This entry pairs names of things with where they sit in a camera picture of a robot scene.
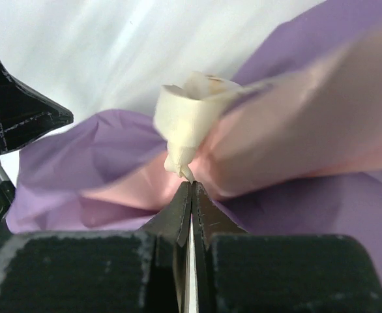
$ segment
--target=white surface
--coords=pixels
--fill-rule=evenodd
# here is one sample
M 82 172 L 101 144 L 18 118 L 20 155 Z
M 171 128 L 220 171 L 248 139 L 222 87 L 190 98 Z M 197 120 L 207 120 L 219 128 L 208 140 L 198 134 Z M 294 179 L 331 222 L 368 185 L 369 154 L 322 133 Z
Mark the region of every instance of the white surface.
M 230 78 L 276 26 L 320 2 L 0 0 L 0 59 L 76 122 L 108 108 L 153 114 L 162 84 L 195 70 Z M 15 182 L 18 155 L 1 159 Z

